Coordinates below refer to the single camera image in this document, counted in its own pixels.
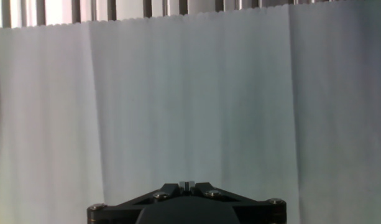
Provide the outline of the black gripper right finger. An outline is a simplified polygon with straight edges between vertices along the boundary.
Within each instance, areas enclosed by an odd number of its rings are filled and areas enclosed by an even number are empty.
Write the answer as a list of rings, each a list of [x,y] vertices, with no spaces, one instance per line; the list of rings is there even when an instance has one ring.
[[[215,200],[234,210],[240,223],[286,224],[287,203],[280,198],[253,200],[212,186],[209,182],[189,181],[186,194]]]

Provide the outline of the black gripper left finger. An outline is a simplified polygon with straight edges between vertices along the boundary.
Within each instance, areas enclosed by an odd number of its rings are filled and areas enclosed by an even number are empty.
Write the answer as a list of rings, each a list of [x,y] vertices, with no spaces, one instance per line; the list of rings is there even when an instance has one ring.
[[[87,224],[135,224],[145,208],[175,197],[184,196],[186,189],[187,182],[163,184],[160,189],[119,205],[93,204],[86,210]]]

